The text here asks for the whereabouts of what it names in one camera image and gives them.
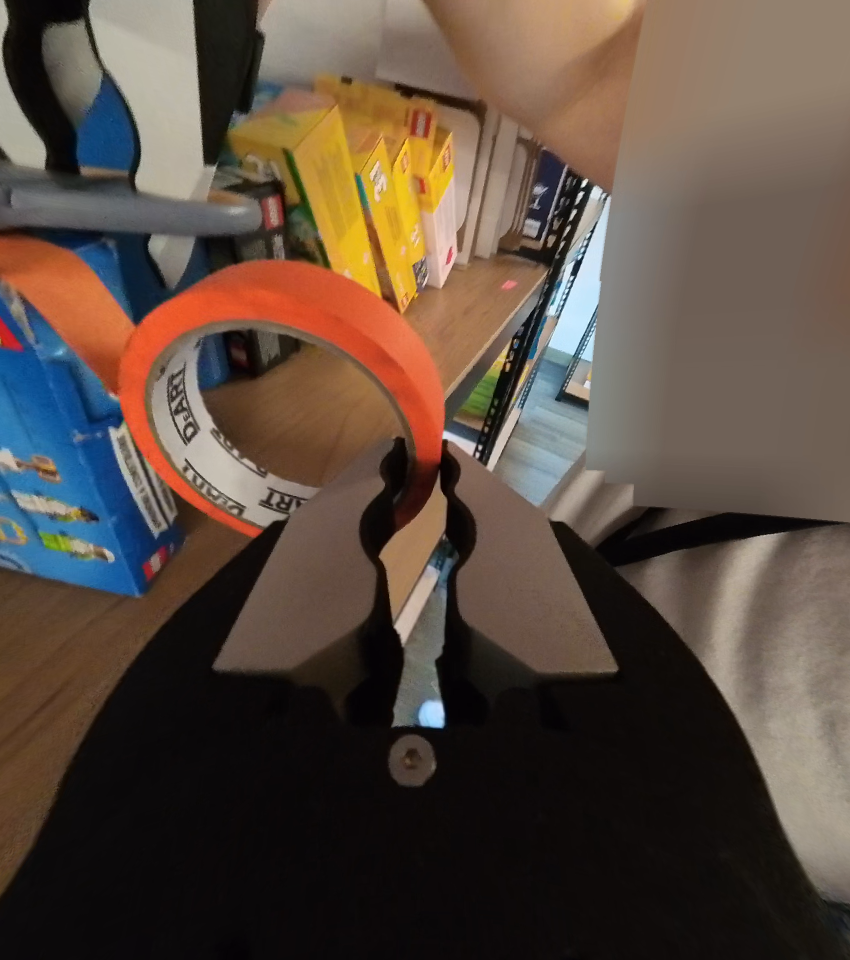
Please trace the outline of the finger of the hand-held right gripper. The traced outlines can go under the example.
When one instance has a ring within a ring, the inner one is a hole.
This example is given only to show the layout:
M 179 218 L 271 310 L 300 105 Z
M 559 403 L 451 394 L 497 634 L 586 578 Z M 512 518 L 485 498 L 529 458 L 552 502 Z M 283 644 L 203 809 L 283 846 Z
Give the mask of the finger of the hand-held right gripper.
M 261 59 L 258 2 L 90 2 L 97 81 L 76 124 L 82 169 L 204 200 Z
M 88 3 L 6 1 L 3 65 L 12 93 L 45 150 L 44 167 L 78 174 L 88 114 Z

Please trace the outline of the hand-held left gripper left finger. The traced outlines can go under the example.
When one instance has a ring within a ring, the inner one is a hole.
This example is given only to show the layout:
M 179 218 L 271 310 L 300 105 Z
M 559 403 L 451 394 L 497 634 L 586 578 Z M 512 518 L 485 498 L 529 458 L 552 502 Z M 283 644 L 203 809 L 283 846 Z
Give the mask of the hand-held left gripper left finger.
M 406 478 L 405 441 L 382 441 L 290 516 L 216 672 L 321 690 L 352 724 L 394 723 L 404 654 L 381 556 Z

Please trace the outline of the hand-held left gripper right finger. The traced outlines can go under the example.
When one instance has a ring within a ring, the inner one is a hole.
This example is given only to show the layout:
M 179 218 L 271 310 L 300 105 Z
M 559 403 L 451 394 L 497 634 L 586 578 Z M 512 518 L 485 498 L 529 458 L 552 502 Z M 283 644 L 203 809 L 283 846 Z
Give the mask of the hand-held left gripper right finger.
M 618 664 L 546 514 L 455 444 L 439 481 L 455 560 L 436 662 L 447 726 L 514 690 L 613 678 Z

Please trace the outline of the orange tape roll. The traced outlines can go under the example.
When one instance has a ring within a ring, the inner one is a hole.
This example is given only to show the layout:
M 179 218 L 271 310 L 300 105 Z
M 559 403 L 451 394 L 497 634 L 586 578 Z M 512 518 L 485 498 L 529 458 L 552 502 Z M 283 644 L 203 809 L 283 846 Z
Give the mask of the orange tape roll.
M 205 276 L 133 324 L 76 253 L 23 234 L 0 234 L 0 279 L 118 398 L 155 473 L 214 521 L 254 537 L 315 493 L 269 474 L 215 435 L 192 351 L 231 329 L 288 333 L 360 370 L 405 438 L 405 473 L 391 481 L 392 529 L 407 527 L 431 498 L 443 456 L 442 379 L 417 331 L 356 281 L 306 262 L 245 262 Z

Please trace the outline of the person's right forearm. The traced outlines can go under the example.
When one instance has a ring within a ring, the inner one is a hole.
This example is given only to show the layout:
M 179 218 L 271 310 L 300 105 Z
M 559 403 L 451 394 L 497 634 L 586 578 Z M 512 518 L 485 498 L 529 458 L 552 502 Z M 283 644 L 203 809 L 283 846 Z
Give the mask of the person's right forearm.
M 481 98 L 613 190 L 645 1 L 427 1 Z

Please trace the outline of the wooden desk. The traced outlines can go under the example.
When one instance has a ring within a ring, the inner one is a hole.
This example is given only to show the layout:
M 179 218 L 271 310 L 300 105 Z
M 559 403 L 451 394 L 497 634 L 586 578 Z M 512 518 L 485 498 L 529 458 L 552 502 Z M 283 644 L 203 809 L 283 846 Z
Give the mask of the wooden desk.
M 398 432 L 371 381 L 325 352 L 304 349 L 205 398 L 245 456 L 309 485 Z M 142 598 L 0 568 L 0 894 L 102 702 L 168 617 L 249 542 L 187 504 L 179 516 L 186 542 Z

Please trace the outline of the large yellow toy box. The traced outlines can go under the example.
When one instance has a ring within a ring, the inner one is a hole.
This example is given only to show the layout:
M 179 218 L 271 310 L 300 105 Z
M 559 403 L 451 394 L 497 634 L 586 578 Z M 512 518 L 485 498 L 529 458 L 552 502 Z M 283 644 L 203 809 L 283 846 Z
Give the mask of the large yellow toy box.
M 290 257 L 381 297 L 342 114 L 328 95 L 287 88 L 232 130 L 243 159 L 278 162 L 286 175 Z

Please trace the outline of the black toy brick box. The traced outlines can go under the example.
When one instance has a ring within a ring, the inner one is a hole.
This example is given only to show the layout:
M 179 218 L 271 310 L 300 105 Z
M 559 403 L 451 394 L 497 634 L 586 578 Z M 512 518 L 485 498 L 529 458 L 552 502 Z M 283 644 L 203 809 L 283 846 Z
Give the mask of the black toy brick box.
M 287 212 L 284 188 L 280 181 L 257 182 L 248 178 L 229 186 L 232 192 L 253 200 L 262 214 L 256 231 L 232 238 L 228 262 L 287 258 Z M 248 378 L 259 378 L 290 359 L 299 349 L 299 341 L 275 331 L 245 329 L 225 334 L 229 362 L 233 370 Z

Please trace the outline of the narrow yellow toy box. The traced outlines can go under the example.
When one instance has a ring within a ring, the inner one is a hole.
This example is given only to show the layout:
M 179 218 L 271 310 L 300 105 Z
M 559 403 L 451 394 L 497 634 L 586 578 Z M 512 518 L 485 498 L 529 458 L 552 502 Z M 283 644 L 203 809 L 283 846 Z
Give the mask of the narrow yellow toy box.
M 381 296 L 404 314 L 418 287 L 385 141 L 360 122 L 347 121 L 345 135 Z
M 408 138 L 401 131 L 387 133 L 383 141 L 396 190 L 396 203 L 403 230 L 404 250 L 413 274 L 415 294 L 418 295 L 427 286 L 429 270 L 419 210 L 418 189 L 412 170 L 410 146 Z

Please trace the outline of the person's grey shirt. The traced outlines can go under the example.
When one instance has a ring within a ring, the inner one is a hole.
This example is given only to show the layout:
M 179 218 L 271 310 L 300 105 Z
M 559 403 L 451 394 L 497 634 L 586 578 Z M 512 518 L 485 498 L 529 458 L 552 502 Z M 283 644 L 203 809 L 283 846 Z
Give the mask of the person's grey shirt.
M 850 525 L 677 551 L 623 577 L 729 702 L 850 942 Z

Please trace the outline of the black metal shelf rack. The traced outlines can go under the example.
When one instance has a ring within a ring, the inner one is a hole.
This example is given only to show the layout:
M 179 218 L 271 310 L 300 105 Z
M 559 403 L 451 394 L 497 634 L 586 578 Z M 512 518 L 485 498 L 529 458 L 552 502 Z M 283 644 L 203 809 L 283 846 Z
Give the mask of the black metal shelf rack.
M 546 272 L 538 292 L 528 299 L 529 310 L 503 350 L 503 364 L 475 442 L 473 456 L 483 466 L 491 468 L 506 421 L 530 387 L 532 353 L 534 348 L 546 345 L 543 330 L 552 316 L 550 309 L 557 304 L 557 312 L 563 311 L 608 198 L 601 187 L 579 174 L 568 172 L 563 177 L 545 235 Z

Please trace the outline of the white and pink box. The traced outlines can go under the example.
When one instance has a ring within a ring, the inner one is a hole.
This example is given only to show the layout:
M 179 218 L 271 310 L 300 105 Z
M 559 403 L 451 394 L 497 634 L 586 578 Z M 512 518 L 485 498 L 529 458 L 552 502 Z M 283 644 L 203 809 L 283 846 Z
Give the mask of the white and pink box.
M 426 245 L 427 285 L 441 289 L 458 255 L 455 141 L 453 132 L 437 126 L 431 155 L 419 174 L 419 210 Z

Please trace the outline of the blue open toy brick box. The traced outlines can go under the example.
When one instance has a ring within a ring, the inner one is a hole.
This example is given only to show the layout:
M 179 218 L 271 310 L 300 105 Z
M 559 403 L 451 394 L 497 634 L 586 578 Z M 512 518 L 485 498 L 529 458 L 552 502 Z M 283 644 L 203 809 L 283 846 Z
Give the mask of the blue open toy brick box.
M 120 252 L 0 233 L 0 568 L 141 596 L 182 534 L 115 394 L 136 320 Z

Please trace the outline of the row of pale flat boxes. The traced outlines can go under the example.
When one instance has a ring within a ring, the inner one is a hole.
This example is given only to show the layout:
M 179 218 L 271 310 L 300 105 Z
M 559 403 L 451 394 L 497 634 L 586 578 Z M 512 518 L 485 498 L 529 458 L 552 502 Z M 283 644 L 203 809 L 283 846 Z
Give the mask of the row of pale flat boxes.
M 542 147 L 530 131 L 485 102 L 468 105 L 477 124 L 455 150 L 456 173 L 466 187 L 454 266 L 515 254 L 527 240 L 526 221 Z

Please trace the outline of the dark blue box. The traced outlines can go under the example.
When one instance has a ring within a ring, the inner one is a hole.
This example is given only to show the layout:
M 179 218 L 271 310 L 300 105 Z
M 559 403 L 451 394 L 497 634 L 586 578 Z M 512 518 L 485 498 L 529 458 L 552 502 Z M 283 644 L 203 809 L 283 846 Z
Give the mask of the dark blue box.
M 567 165 L 550 150 L 539 152 L 522 227 L 523 242 L 541 249 L 567 175 Z

